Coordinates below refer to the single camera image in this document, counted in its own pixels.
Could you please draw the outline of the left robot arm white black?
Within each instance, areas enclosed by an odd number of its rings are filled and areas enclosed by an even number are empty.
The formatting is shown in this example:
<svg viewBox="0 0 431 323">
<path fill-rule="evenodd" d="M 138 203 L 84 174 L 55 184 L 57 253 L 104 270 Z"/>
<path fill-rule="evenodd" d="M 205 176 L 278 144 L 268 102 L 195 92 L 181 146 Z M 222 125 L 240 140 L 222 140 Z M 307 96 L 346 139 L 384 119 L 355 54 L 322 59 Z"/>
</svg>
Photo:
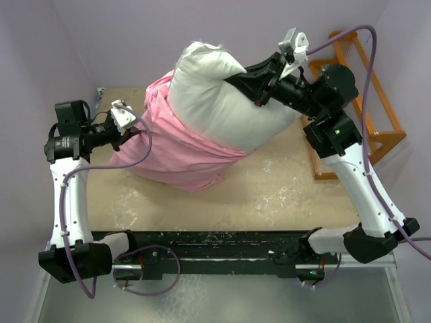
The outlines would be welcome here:
<svg viewBox="0 0 431 323">
<path fill-rule="evenodd" d="M 57 122 L 44 146 L 54 184 L 54 225 L 48 249 L 39 253 L 38 262 L 60 283 L 107 275 L 117 258 L 131 264 L 138 257 L 139 248 L 129 230 L 94 239 L 87 204 L 92 151 L 105 145 L 118 151 L 137 135 L 138 119 L 132 111 L 124 101 L 117 100 L 104 122 L 94 123 L 90 107 L 83 100 L 55 104 Z"/>
</svg>

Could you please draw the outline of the pink rose-patterned pillowcase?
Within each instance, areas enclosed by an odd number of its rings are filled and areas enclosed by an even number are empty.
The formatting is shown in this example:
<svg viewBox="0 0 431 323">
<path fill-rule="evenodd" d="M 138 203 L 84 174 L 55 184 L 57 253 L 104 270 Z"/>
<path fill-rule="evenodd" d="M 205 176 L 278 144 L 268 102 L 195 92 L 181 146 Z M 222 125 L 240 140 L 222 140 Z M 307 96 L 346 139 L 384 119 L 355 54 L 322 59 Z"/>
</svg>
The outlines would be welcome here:
<svg viewBox="0 0 431 323">
<path fill-rule="evenodd" d="M 109 164 L 120 166 L 141 159 L 152 139 L 149 156 L 128 170 L 142 178 L 187 192 L 198 192 L 220 183 L 222 172 L 249 154 L 220 147 L 186 129 L 167 101 L 172 77 L 170 71 L 146 88 L 142 119 L 149 129 L 136 124 L 140 134 L 122 144 L 109 159 Z"/>
</svg>

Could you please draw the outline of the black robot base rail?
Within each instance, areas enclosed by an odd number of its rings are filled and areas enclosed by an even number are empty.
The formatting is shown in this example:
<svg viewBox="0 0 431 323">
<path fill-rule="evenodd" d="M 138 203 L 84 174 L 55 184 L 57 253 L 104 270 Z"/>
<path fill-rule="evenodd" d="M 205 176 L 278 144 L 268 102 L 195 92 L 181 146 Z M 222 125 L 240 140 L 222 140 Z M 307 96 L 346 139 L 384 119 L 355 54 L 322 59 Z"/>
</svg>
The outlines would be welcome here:
<svg viewBox="0 0 431 323">
<path fill-rule="evenodd" d="M 337 263 L 300 243 L 305 231 L 134 231 L 139 254 L 118 259 L 116 273 L 159 280 L 176 275 L 275 275 L 322 279 Z"/>
</svg>

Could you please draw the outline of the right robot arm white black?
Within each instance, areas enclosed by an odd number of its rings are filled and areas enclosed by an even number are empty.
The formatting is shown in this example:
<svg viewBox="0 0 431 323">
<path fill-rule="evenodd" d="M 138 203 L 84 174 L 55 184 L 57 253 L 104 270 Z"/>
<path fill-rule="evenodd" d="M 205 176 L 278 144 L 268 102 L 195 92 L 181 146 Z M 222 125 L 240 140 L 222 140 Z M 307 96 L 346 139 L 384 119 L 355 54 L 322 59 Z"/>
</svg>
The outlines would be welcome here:
<svg viewBox="0 0 431 323">
<path fill-rule="evenodd" d="M 315 263 L 323 254 L 334 252 L 366 264 L 387 255 L 420 226 L 393 204 L 372 174 L 372 165 L 363 156 L 363 136 L 343 110 L 358 97 L 354 74 L 346 66 L 332 64 L 309 83 L 293 75 L 282 76 L 287 66 L 285 56 L 275 52 L 226 82 L 258 107 L 275 100 L 307 117 L 306 140 L 335 172 L 358 212 L 360 222 L 352 228 L 318 227 L 302 236 L 301 259 Z"/>
</svg>

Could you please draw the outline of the white pillow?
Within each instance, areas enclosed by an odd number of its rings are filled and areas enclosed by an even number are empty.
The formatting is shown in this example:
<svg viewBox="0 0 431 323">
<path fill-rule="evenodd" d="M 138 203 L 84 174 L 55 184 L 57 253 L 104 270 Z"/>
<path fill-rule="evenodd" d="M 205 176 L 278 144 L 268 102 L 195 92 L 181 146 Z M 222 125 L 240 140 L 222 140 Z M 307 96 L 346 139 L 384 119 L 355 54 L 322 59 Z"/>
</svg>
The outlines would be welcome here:
<svg viewBox="0 0 431 323">
<path fill-rule="evenodd" d="M 222 147 L 252 152 L 293 125 L 299 113 L 275 100 L 257 107 L 226 79 L 244 67 L 222 46 L 194 41 L 174 68 L 167 100 L 190 131 Z"/>
</svg>

